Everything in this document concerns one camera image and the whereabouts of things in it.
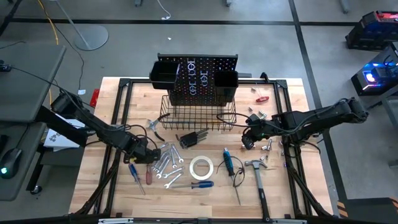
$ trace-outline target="pliers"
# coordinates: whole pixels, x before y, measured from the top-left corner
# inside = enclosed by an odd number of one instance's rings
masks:
[[[156,132],[156,124],[157,124],[162,118],[165,118],[165,117],[167,117],[168,115],[170,115],[170,113],[163,114],[162,116],[158,117],[155,121],[151,121],[151,120],[148,119],[148,127],[147,127],[147,129],[153,130],[153,132],[155,133],[155,136],[156,136],[159,140],[161,140],[161,141],[164,141],[164,139],[163,139],[162,137],[160,137],[160,136],[157,134],[157,132]]]

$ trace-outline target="computer mouse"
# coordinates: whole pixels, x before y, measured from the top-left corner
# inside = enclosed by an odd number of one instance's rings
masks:
[[[3,179],[13,178],[19,168],[22,150],[18,148],[8,150],[0,160],[0,175]]]

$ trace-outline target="black bin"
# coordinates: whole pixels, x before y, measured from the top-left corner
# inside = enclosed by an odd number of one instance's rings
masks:
[[[235,71],[218,71],[214,73],[216,100],[219,103],[233,101],[236,89],[239,86],[238,73]]]
[[[173,90],[180,64],[177,62],[155,62],[149,79],[157,90]]]

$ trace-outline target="hammer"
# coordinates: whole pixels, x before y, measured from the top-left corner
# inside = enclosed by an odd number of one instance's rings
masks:
[[[246,161],[244,162],[244,165],[245,166],[253,165],[254,168],[254,173],[256,175],[256,182],[257,182],[257,187],[259,189],[259,196],[262,207],[262,221],[266,223],[272,223],[272,220],[269,218],[267,199],[264,193],[264,189],[262,187],[261,176],[260,176],[260,165],[264,166],[265,168],[267,168],[267,165],[265,165],[265,163],[259,160]]]

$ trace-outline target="wrench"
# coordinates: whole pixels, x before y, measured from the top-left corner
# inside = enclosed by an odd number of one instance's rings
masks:
[[[166,165],[163,166],[163,168],[162,168],[162,170],[160,171],[160,173],[156,174],[156,177],[157,177],[158,179],[160,179],[160,178],[162,177],[163,171],[164,171],[164,169],[166,169],[167,164],[169,164],[169,162],[170,162],[170,158],[167,158],[167,160],[166,160]]]
[[[165,143],[165,144],[163,144],[163,145],[161,145],[161,146],[159,147],[159,149],[162,149],[162,148],[164,148],[164,147],[166,147],[166,146],[169,146],[169,143],[168,143],[168,142]]]
[[[174,159],[174,153],[173,153],[173,149],[175,149],[175,145],[172,144],[172,150],[170,151],[171,155],[172,155],[172,160],[173,160],[173,169],[177,167],[177,165],[175,164],[175,159]]]
[[[173,150],[173,149],[174,149],[174,152],[176,153],[176,155],[178,156],[178,162],[179,162],[179,163],[183,163],[184,160],[181,158],[181,155],[180,155],[180,153],[178,152],[178,150],[177,150],[177,148],[175,147],[174,144],[172,144],[172,150]]]
[[[181,171],[184,169],[184,166],[181,166],[180,168],[176,169],[175,171],[169,172],[168,174],[163,174],[163,178],[168,178],[170,175],[175,174],[178,171]]]
[[[164,186],[166,187],[166,189],[168,189],[168,188],[170,187],[170,185],[172,185],[172,183],[173,183],[175,180],[177,180],[179,177],[181,177],[182,174],[184,174],[184,173],[181,172],[179,175],[176,175],[176,176],[172,179],[172,181],[170,181],[170,183],[165,184]]]
[[[156,161],[155,165],[152,166],[153,170],[157,170],[158,169],[157,166],[163,162],[163,159],[167,155],[168,151],[169,150],[166,150],[165,152],[163,152],[163,154],[160,156],[160,159],[158,161]]]
[[[164,160],[163,160],[162,164],[158,168],[156,168],[156,173],[159,173],[160,170],[163,169],[163,166],[166,165],[167,159],[170,160],[170,156],[169,155],[164,157]]]

